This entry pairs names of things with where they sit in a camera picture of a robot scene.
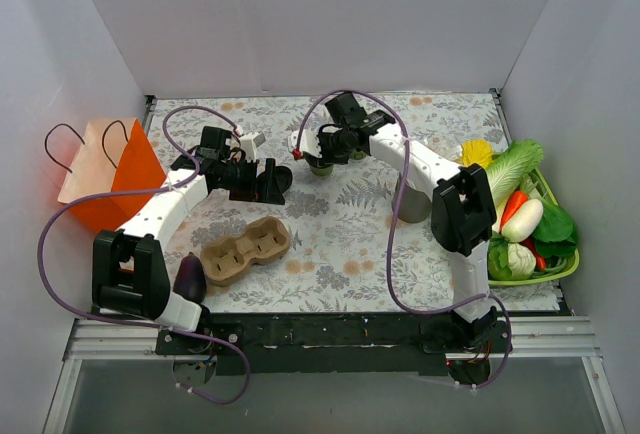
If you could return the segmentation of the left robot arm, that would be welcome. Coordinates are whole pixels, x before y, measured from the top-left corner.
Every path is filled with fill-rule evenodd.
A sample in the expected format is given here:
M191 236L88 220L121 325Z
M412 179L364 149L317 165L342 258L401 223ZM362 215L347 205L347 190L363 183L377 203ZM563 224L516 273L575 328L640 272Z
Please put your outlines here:
M177 228L214 190L233 201L282 205L291 187L289 168L272 158L259 162L255 150L263 135L242 137L206 127L198 145L171 166L164 192L153 195L115 231L101 231L93 243L92 299L95 305L179 329L178 341L193 354L213 340L201 320L208 285L228 286L254 265L270 264L289 250L283 222L263 217L242 234L209 242L200 254L188 254L174 279L164 259Z

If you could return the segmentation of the green paper cup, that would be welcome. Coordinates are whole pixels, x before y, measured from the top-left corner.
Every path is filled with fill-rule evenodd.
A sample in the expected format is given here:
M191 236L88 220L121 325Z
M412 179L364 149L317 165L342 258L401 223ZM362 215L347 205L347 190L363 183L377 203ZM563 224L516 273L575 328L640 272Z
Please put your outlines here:
M318 177L328 177L332 171L334 163L326 159L306 154L304 159L310 167L311 172Z

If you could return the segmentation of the brown cardboard cup carrier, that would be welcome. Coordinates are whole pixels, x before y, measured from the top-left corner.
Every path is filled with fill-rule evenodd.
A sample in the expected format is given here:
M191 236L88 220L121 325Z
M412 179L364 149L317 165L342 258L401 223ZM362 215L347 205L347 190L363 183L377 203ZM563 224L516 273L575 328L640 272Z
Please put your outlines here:
M253 265L267 265L281 259L290 246L291 236L285 225L267 216L248 224L242 234L220 237L205 244L200 260L207 280L225 287L239 281Z

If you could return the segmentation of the black plastic cup lid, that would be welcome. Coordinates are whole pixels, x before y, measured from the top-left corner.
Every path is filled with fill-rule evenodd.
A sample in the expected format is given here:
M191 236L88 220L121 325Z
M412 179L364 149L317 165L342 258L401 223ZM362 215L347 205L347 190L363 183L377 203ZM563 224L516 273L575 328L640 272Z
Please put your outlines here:
M279 192L285 194L293 182L292 171L286 166L279 165L275 167L274 175Z

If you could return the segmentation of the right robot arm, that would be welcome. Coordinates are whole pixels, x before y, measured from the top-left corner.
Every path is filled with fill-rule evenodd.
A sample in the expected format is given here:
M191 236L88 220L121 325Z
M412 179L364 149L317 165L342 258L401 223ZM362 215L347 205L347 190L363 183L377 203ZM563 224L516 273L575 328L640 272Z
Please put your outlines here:
M410 138L405 123L386 103L369 113L356 94L334 91L320 98L332 130L300 128L291 136L295 158L314 169L346 164L361 151L396 169L400 178L393 213L408 200L406 190L422 193L431 204L431 231L448 252L453 303L439 314L450 316L454 343L475 351L489 338L497 319L490 297L487 256L496 210L485 170L463 167Z

